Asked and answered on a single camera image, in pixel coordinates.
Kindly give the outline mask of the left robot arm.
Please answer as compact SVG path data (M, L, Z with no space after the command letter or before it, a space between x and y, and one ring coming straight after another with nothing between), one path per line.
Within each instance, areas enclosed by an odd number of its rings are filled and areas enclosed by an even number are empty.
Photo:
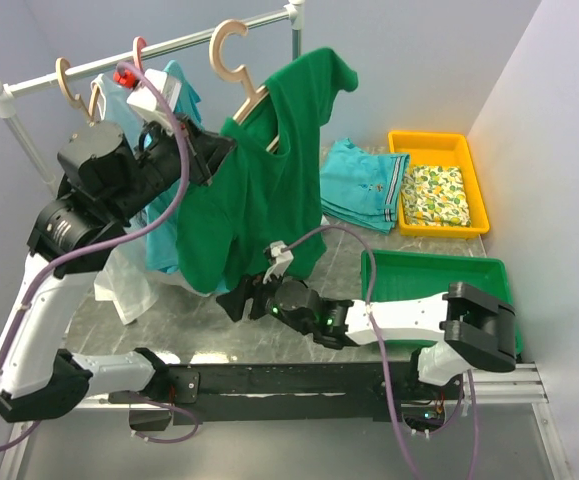
M91 395L133 391L154 402L167 392L168 366L151 350L76 355L62 346L77 308L131 219L183 173L205 185L235 141L178 115L180 137L156 122L132 148L121 127L80 128L59 150L57 197L32 228L23 282L0 337L0 416L9 423L62 417Z

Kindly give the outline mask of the green plastic tray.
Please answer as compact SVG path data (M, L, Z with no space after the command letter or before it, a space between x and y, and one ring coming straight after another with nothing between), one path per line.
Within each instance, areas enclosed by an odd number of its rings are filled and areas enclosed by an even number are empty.
M387 250L376 250L374 257L374 301L428 297L445 292L451 283L465 282L513 303L505 265L498 259Z

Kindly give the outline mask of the green t shirt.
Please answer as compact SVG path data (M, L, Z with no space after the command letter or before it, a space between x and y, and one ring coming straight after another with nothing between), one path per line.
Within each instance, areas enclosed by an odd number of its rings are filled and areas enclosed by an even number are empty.
M245 120L226 119L220 133L235 149L210 185L188 188L178 210L178 263L194 290L235 288L267 269L271 243L291 244L320 226L320 129L337 94L358 85L333 49L319 48L271 75Z

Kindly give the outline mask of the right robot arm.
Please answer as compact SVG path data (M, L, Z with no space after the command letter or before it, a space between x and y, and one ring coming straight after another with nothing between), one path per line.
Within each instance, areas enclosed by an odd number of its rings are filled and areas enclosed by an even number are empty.
M513 307L464 282L424 298L366 304L325 298L302 281L261 274L245 276L216 301L234 322L270 315L335 350L423 341L406 376L408 390L421 399L472 368L493 373L516 368Z

